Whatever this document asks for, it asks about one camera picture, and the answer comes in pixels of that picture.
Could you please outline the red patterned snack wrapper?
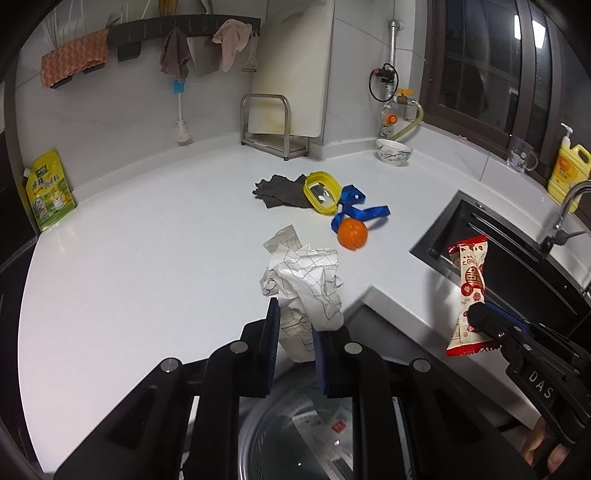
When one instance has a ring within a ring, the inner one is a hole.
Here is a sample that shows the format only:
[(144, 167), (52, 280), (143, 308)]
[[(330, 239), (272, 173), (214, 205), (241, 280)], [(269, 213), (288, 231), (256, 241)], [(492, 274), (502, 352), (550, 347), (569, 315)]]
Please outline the red patterned snack wrapper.
[(466, 356), (495, 348), (495, 342), (468, 322), (468, 310), (485, 301), (484, 264), (488, 252), (486, 235), (458, 242), (448, 253), (460, 270), (460, 311), (453, 336), (446, 349), (448, 357)]

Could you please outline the printed paper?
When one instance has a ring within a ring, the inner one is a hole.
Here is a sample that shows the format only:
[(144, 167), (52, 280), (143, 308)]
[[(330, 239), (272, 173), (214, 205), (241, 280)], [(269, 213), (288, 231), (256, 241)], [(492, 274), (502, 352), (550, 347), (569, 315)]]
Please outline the printed paper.
[(314, 333), (344, 324), (338, 251), (304, 245), (291, 225), (277, 231), (264, 248), (270, 263), (259, 284), (264, 296), (279, 301), (280, 346), (291, 361), (310, 362), (315, 359)]

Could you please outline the orange tangerine peel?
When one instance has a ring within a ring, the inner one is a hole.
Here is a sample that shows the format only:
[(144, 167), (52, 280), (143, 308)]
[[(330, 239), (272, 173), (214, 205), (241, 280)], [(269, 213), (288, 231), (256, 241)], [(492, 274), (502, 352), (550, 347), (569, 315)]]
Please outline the orange tangerine peel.
[(339, 244), (342, 247), (355, 251), (366, 245), (369, 238), (369, 230), (362, 221), (346, 218), (339, 225), (337, 235)]

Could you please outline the dark grey rag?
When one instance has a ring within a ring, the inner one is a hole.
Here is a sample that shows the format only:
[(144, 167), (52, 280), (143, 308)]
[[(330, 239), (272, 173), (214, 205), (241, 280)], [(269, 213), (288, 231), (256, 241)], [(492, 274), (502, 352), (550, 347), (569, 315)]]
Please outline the dark grey rag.
[(263, 200), (267, 209), (280, 206), (311, 209), (311, 202), (304, 195), (304, 182), (307, 176), (301, 174), (295, 180), (274, 174), (270, 180), (261, 179), (256, 183), (252, 194)]

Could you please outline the yellow rimmed container lid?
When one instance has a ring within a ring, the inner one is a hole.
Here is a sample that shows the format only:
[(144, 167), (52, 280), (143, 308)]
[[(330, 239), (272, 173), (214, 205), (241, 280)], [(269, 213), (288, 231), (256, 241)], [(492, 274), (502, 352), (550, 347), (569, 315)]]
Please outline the yellow rimmed container lid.
[(334, 216), (339, 209), (342, 186), (325, 171), (311, 172), (304, 180), (304, 196), (319, 214)]

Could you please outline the black sink basin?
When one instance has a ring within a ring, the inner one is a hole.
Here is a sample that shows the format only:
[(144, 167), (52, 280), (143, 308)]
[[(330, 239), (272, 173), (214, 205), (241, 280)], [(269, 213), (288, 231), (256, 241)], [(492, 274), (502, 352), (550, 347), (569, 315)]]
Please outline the black sink basin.
[(568, 335), (590, 318), (590, 299), (575, 279), (537, 244), (488, 206), (457, 192), (411, 253), (434, 270), (460, 283), (460, 270), (449, 250), (461, 240), (485, 235), (486, 297), (513, 316), (540, 322)]

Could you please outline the clear glass mug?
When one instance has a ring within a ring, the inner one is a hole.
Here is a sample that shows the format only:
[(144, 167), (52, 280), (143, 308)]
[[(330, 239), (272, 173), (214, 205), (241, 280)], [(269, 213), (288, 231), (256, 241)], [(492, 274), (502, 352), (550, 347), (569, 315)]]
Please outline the clear glass mug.
[(510, 137), (506, 163), (514, 171), (525, 173), (536, 169), (539, 158), (532, 145), (522, 138), (512, 135)]

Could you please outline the white patterned ceramic bowl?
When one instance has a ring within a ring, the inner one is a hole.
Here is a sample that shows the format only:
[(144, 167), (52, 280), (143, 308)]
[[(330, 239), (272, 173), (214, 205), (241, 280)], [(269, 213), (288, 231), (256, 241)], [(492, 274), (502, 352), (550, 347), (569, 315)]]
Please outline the white patterned ceramic bowl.
[(406, 166), (413, 153), (411, 147), (385, 138), (376, 140), (376, 148), (379, 160), (394, 167)]

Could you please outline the metal cutting board rack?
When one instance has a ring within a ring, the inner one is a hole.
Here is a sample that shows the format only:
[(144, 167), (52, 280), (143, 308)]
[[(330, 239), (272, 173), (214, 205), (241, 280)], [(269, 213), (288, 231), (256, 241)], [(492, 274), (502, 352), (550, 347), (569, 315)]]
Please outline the metal cutting board rack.
[(290, 161), (308, 157), (310, 139), (291, 130), (290, 102), (280, 94), (248, 93), (239, 105), (239, 141), (242, 146)]

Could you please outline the blue white bottle brush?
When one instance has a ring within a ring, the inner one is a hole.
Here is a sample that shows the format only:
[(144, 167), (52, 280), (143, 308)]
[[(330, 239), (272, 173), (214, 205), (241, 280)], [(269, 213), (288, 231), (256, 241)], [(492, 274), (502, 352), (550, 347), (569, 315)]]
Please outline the blue white bottle brush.
[(184, 81), (181, 79), (176, 79), (173, 83), (173, 88), (177, 100), (177, 120), (174, 127), (174, 140), (179, 144), (188, 144), (190, 142), (190, 134), (182, 113)]

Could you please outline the yellow green seasoning pouch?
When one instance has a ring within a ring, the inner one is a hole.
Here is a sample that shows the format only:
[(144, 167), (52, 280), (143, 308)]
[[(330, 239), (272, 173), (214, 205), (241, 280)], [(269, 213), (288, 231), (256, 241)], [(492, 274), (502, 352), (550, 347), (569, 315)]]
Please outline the yellow green seasoning pouch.
[(76, 207), (61, 158), (52, 148), (24, 170), (25, 190), (40, 231), (60, 221)]

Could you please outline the hanging metal peeler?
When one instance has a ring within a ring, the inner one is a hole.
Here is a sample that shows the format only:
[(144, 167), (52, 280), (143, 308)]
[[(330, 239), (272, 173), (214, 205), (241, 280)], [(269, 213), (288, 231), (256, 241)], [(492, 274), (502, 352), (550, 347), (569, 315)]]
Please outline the hanging metal peeler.
[(253, 34), (252, 37), (249, 39), (249, 56), (247, 57), (245, 63), (239, 68), (239, 71), (242, 73), (254, 73), (257, 70), (257, 62), (256, 62), (256, 51), (257, 45), (259, 45), (259, 36)]

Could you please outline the pink hanging cloth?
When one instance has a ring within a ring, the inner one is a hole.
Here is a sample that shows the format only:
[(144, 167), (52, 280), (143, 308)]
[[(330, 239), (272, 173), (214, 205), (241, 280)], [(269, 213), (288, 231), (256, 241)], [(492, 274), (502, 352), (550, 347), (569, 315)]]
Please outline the pink hanging cloth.
[(252, 35), (252, 26), (236, 19), (226, 20), (214, 33), (212, 42), (221, 47), (221, 65), (219, 70), (228, 73), (235, 63), (235, 57), (245, 49)]

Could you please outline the grey gas pipe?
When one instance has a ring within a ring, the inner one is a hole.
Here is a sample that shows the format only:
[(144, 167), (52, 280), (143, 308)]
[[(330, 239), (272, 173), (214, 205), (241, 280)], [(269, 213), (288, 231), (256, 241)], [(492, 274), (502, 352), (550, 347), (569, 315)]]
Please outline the grey gas pipe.
[(394, 67), (396, 66), (396, 51), (397, 51), (397, 36), (402, 29), (402, 23), (398, 19), (393, 19), (390, 24), (390, 53), (389, 53), (389, 64)]

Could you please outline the black wall rail rack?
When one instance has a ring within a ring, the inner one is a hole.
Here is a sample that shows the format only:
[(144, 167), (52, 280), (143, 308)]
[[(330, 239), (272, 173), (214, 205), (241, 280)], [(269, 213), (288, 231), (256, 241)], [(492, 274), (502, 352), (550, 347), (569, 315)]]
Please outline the black wall rail rack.
[(212, 36), (230, 19), (249, 24), (252, 26), (252, 34), (260, 34), (262, 20), (256, 17), (219, 14), (171, 15), (114, 25), (109, 28), (107, 46), (109, 50), (113, 50), (143, 41), (163, 39), (174, 28), (178, 28), (186, 37)]

